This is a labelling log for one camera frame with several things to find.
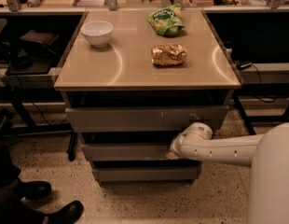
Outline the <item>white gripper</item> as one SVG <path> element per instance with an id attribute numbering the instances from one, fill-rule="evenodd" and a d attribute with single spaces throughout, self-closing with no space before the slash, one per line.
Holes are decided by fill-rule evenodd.
<path id="1" fill-rule="evenodd" d="M 171 143 L 170 151 L 166 153 L 166 158 L 170 160 L 175 160 L 176 157 L 183 157 L 181 152 L 181 145 L 185 139 L 182 133 L 177 134 Z"/>

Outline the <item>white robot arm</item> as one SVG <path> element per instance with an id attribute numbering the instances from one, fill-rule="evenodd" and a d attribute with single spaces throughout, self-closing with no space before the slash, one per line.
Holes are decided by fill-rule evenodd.
<path id="1" fill-rule="evenodd" d="M 196 122 L 169 147 L 170 159 L 187 158 L 247 166 L 251 169 L 247 224 L 289 224 L 289 122 L 264 134 L 213 139 Z"/>

